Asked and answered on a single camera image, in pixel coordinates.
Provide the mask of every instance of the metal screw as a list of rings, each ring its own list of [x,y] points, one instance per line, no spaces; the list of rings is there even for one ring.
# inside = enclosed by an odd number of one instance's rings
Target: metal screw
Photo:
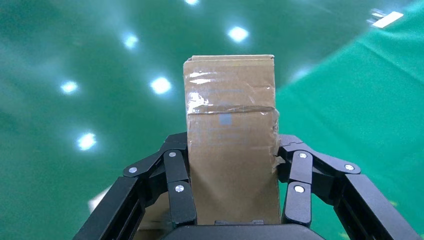
[[[137,168],[136,167],[131,167],[129,170],[128,170],[128,172],[130,172],[130,173],[135,173],[135,172],[137,172]]]
[[[305,191],[305,189],[299,185],[294,186],[294,190],[298,193],[303,193]]]
[[[349,171],[352,171],[352,170],[355,169],[354,166],[349,165],[349,164],[344,165],[344,168],[347,169],[347,170],[349,170]]]
[[[182,191],[184,191],[184,186],[183,185],[176,186],[175,191],[177,191],[178,193],[181,193]]]

